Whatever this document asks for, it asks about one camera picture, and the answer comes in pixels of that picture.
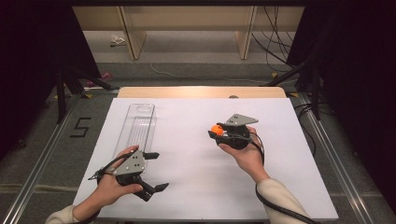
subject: person's right hand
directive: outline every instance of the person's right hand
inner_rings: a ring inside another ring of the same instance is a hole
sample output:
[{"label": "person's right hand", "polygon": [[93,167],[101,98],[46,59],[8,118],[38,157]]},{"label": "person's right hand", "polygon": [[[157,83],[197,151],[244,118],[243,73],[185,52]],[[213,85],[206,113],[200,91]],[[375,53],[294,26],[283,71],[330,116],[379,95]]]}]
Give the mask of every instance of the person's right hand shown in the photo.
[{"label": "person's right hand", "polygon": [[[250,133],[256,133],[256,129],[247,127]],[[252,134],[253,141],[261,147],[261,144],[255,134]],[[252,144],[248,144],[244,149],[237,150],[225,144],[219,144],[219,147],[232,155],[239,167],[247,172],[256,183],[269,178],[265,172],[262,162],[261,152]]]}]

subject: hand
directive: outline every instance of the hand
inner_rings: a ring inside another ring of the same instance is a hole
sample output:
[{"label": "hand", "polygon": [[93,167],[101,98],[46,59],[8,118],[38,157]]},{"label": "hand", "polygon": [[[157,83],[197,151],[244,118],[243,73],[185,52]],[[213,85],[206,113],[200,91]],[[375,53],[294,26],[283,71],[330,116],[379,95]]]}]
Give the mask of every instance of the hand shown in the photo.
[{"label": "hand", "polygon": [[[256,133],[256,129],[247,127],[250,133]],[[262,145],[255,134],[252,134],[253,142],[259,147]],[[262,155],[261,152],[252,144],[248,144],[244,149],[237,150],[225,144],[219,144],[219,147],[232,155],[236,160],[239,167],[247,172],[256,183],[269,178],[270,176],[265,172],[262,166]]]},{"label": "hand", "polygon": [[[118,156],[138,149],[139,146],[127,147],[120,152]],[[119,167],[124,160],[114,162],[112,167]],[[142,189],[143,187],[138,184],[121,186],[114,175],[103,175],[95,191],[86,200],[84,200],[84,202],[80,203],[73,209],[73,216],[79,221],[85,220],[104,206],[113,204],[121,196],[129,193],[136,193]]]}]

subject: wrist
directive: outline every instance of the wrist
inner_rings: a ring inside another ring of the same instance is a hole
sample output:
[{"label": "wrist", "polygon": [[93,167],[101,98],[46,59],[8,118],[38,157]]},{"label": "wrist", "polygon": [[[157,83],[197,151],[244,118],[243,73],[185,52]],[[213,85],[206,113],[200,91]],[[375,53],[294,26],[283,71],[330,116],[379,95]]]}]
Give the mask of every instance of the wrist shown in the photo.
[{"label": "wrist", "polygon": [[265,172],[264,169],[254,171],[250,174],[250,176],[254,180],[254,182],[256,182],[256,184],[259,184],[264,179],[270,178],[270,176]]}]

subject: person's left hand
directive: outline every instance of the person's left hand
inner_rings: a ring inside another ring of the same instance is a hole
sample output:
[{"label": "person's left hand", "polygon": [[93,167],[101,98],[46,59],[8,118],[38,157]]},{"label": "person's left hand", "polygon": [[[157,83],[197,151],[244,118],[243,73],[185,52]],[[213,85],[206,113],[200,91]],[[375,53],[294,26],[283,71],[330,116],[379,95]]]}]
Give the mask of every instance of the person's left hand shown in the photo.
[{"label": "person's left hand", "polygon": [[[118,156],[138,149],[139,146],[127,147],[122,152],[120,152]],[[117,168],[124,161],[125,159],[116,161],[112,167]],[[84,202],[73,208],[73,217],[77,220],[85,220],[102,209],[104,206],[113,204],[121,196],[125,194],[136,193],[142,189],[143,187],[139,184],[121,186],[119,182],[117,182],[117,179],[114,175],[103,175],[95,191],[86,200],[84,200]]]},{"label": "person's left hand", "polygon": [[[131,151],[138,150],[139,146],[132,146],[125,148],[120,155],[130,153]],[[118,168],[126,159],[121,159],[114,162],[111,167]],[[121,186],[114,175],[103,175],[98,187],[92,193],[98,198],[98,202],[102,206],[113,204],[118,198],[125,194],[136,193],[142,190],[143,187],[139,184],[131,184],[127,186]]]}]

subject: forearm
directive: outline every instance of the forearm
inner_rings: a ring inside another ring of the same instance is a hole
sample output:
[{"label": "forearm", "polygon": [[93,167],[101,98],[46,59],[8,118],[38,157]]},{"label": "forearm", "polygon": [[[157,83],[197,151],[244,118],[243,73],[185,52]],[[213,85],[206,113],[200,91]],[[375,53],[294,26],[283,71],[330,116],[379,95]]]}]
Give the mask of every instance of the forearm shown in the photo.
[{"label": "forearm", "polygon": [[[286,189],[286,187],[280,182],[268,178],[257,185],[257,191],[260,195],[266,199],[267,201],[279,205],[281,207],[287,208],[293,212],[299,213],[303,216],[308,217],[308,214],[305,212],[303,207],[297,201],[297,199],[292,195],[292,193]],[[265,211],[268,214],[268,217],[271,220],[271,223],[289,223],[289,224],[297,224],[303,223],[302,221],[295,219],[293,217],[289,217],[282,213],[277,212],[276,210],[265,206]]]}]

